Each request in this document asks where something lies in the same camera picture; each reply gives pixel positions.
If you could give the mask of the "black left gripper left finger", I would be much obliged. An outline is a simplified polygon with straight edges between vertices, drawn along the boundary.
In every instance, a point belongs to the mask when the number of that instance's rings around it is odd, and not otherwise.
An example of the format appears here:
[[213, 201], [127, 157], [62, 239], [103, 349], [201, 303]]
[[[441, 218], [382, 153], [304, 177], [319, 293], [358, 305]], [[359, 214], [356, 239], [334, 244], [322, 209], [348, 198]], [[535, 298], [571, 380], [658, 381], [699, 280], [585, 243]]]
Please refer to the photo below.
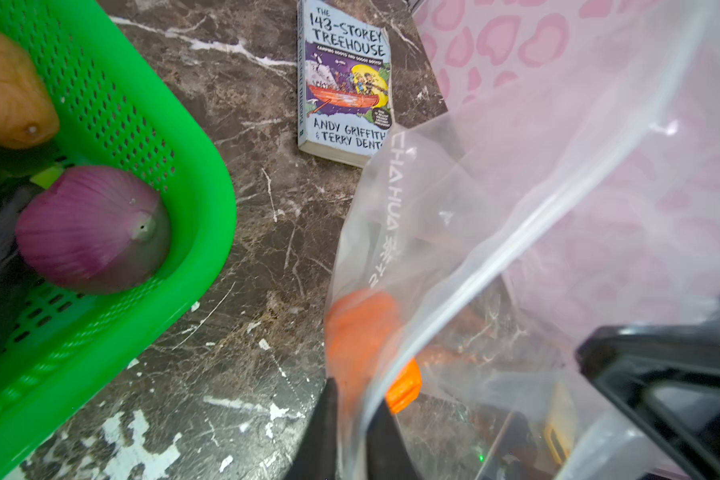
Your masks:
[[338, 386], [328, 378], [284, 480], [334, 480], [337, 463]]

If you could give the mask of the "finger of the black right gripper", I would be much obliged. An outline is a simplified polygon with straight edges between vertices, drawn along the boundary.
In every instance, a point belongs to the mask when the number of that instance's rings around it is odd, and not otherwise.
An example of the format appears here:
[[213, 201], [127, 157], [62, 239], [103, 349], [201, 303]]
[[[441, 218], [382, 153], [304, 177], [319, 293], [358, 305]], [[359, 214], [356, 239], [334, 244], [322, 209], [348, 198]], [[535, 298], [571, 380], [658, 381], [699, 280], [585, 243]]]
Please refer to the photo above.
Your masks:
[[605, 326], [583, 376], [692, 479], [720, 479], [720, 297], [702, 323]]

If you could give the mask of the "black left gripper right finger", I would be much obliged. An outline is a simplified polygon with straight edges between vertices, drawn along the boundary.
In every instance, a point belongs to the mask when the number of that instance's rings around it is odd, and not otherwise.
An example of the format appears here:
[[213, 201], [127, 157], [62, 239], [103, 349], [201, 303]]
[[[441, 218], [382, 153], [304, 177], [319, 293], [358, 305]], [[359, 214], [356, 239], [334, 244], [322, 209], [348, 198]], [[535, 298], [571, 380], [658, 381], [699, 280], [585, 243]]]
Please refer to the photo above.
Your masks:
[[370, 480], [419, 480], [388, 405], [382, 401], [366, 434], [367, 477]]

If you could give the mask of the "orange toy pumpkin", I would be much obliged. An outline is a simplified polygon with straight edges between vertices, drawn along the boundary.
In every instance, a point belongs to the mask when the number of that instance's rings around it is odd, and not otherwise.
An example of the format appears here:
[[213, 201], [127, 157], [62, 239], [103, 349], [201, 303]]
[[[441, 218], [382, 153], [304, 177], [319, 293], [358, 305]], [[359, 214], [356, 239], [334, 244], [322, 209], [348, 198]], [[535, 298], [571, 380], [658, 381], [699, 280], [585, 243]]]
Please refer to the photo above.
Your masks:
[[325, 356], [345, 406], [359, 400], [386, 341], [400, 325], [399, 304], [383, 291], [357, 290], [331, 306], [324, 320]]

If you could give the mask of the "clear zip top bag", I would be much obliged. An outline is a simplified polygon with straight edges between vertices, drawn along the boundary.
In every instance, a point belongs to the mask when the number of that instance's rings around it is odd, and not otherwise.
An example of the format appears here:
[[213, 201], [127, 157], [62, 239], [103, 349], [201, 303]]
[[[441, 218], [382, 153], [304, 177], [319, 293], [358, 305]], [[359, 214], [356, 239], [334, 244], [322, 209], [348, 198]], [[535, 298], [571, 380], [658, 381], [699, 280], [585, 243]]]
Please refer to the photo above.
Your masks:
[[690, 478], [580, 371], [605, 326], [696, 325], [720, 297], [720, 1], [427, 1], [447, 110], [392, 129], [341, 232], [331, 306], [400, 307], [339, 394], [367, 477], [385, 401], [422, 479]]

